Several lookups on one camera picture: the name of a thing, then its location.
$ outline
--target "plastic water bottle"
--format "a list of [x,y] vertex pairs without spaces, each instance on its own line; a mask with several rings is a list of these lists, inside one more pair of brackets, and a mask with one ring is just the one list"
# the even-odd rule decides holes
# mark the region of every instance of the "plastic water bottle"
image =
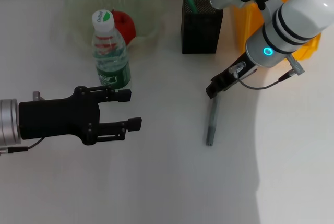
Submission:
[[113,89],[123,88],[131,79],[129,57],[125,41],[115,28],[114,17],[108,10],[99,10],[93,14],[92,23],[95,28],[93,57],[100,82]]

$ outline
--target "silver cylindrical joint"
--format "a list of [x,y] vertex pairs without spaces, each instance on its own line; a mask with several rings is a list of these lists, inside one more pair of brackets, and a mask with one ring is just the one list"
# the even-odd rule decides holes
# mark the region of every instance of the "silver cylindrical joint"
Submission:
[[0,100],[0,146],[20,143],[17,100]]

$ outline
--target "black cable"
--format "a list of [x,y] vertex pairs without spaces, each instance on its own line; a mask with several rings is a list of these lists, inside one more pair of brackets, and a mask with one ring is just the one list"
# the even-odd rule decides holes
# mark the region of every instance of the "black cable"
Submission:
[[238,78],[237,80],[238,80],[238,82],[239,82],[241,85],[243,85],[244,87],[247,87],[247,88],[249,88],[249,89],[251,89],[251,90],[264,90],[264,89],[273,87],[274,85],[277,85],[278,83],[280,83],[280,81],[277,80],[276,82],[274,82],[274,83],[272,83],[271,85],[266,86],[266,87],[251,87],[251,86],[246,85],[245,83],[243,83],[239,78]]
[[8,147],[7,148],[7,151],[9,154],[13,154],[15,152],[28,152],[29,149],[37,146],[40,142],[42,142],[44,140],[44,137],[43,138],[40,138],[39,141],[37,141],[36,143],[34,143],[33,145],[29,146],[29,147]]
[[41,142],[42,142],[42,140],[44,140],[44,138],[45,138],[45,137],[43,137],[43,138],[40,138],[40,140],[39,140],[38,142],[36,142],[35,144],[33,144],[33,145],[29,146],[29,147],[28,147],[28,149],[31,149],[31,148],[33,148],[33,147],[37,146],[39,143],[41,143]]

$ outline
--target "green bottle label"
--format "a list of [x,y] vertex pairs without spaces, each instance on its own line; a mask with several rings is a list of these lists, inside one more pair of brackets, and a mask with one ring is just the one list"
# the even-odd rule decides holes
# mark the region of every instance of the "green bottle label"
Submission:
[[125,87],[131,80],[129,61],[120,70],[106,72],[96,68],[102,85],[111,85],[113,89]]

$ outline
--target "cable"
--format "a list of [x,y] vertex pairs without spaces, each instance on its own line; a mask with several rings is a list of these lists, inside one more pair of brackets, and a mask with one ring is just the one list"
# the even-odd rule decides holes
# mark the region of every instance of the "cable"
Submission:
[[40,140],[39,140],[38,142],[36,142],[35,144],[33,144],[33,145],[29,146],[29,147],[28,147],[28,149],[31,149],[31,148],[33,148],[33,147],[37,146],[39,143],[41,143],[41,142],[44,140],[44,138],[45,138],[45,137],[43,137],[43,138],[40,138]]
[[277,85],[278,83],[280,83],[279,80],[277,80],[276,82],[272,83],[271,85],[269,86],[266,86],[266,87],[250,87],[249,85],[246,85],[245,83],[243,83],[239,78],[237,79],[238,82],[243,85],[244,87],[247,87],[251,90],[264,90],[264,89],[267,89],[267,88],[270,88],[270,87],[273,87],[274,85]]
[[40,138],[39,141],[37,141],[36,143],[34,143],[33,145],[29,146],[29,147],[7,147],[7,153],[9,154],[13,154],[15,152],[28,152],[29,149],[37,146],[40,142],[42,142],[44,140],[44,137],[43,138]]
[[264,90],[264,89],[267,89],[267,88],[270,88],[270,87],[273,87],[274,85],[277,85],[278,83],[280,82],[283,82],[285,81],[286,79],[289,79],[291,78],[293,75],[295,75],[296,73],[294,72],[293,69],[291,69],[290,71],[286,72],[285,74],[283,74],[276,82],[272,83],[271,85],[269,86],[266,86],[266,87],[251,87],[245,83],[243,83],[240,78],[239,78],[239,75],[237,72],[234,72],[234,78],[236,78],[236,80],[241,84],[243,85],[244,87],[248,88],[248,89],[251,89],[251,90]]

